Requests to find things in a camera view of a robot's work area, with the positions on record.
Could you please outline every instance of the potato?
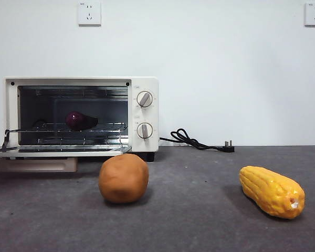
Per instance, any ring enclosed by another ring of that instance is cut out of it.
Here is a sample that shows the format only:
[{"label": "potato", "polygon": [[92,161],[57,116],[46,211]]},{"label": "potato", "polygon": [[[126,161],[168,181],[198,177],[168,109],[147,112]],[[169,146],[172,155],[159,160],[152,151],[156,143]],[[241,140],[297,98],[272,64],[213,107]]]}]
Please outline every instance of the potato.
[{"label": "potato", "polygon": [[146,162],[134,154],[118,155],[103,163],[99,173],[99,190],[110,202],[130,203],[142,197],[148,179]]}]

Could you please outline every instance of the toaster oven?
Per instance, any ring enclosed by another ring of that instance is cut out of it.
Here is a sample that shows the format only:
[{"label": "toaster oven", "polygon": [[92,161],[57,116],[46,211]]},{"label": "toaster oven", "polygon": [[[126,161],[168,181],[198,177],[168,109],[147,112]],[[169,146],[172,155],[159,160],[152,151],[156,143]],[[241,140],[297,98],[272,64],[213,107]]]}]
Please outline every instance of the toaster oven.
[{"label": "toaster oven", "polygon": [[[76,171],[77,157],[131,152],[154,160],[159,148],[154,77],[7,77],[4,86],[1,171]],[[98,123],[73,130],[66,122],[73,111]]]}]

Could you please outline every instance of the eggplant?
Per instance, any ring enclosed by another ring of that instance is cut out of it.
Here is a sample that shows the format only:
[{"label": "eggplant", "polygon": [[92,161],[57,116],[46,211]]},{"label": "eggplant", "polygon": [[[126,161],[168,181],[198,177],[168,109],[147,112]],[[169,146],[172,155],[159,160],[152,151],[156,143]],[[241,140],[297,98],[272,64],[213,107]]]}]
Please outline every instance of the eggplant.
[{"label": "eggplant", "polygon": [[74,131],[87,130],[98,124],[98,118],[90,117],[77,111],[72,111],[65,117],[65,123]]}]

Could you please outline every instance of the gray floor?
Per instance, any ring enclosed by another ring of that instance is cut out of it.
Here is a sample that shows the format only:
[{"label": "gray floor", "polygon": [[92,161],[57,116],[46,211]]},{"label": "gray floor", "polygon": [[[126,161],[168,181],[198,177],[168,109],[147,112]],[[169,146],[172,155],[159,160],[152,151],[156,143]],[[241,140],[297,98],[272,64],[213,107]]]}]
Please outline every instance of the gray floor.
[{"label": "gray floor", "polygon": [[[162,147],[149,163],[146,194],[130,205],[102,199],[101,164],[80,161],[75,174],[0,174],[0,252],[315,252],[315,146]],[[290,221],[263,213],[242,193],[246,165],[298,181],[303,213]]]}]

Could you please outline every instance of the black power cord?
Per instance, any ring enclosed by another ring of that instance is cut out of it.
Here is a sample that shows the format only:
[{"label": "black power cord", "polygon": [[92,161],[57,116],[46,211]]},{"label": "black power cord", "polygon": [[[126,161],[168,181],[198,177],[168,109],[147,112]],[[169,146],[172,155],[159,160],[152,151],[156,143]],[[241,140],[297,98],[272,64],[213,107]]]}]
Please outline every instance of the black power cord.
[{"label": "black power cord", "polygon": [[214,149],[214,150],[223,151],[223,152],[235,152],[235,147],[232,146],[232,140],[230,140],[230,144],[228,141],[225,141],[224,146],[218,147],[218,146],[208,146],[208,145],[199,143],[196,139],[190,138],[184,129],[178,129],[177,131],[172,131],[170,132],[170,135],[176,140],[172,140],[168,138],[160,138],[160,140],[169,141],[173,143],[186,143],[202,151],[208,150],[208,149]]}]

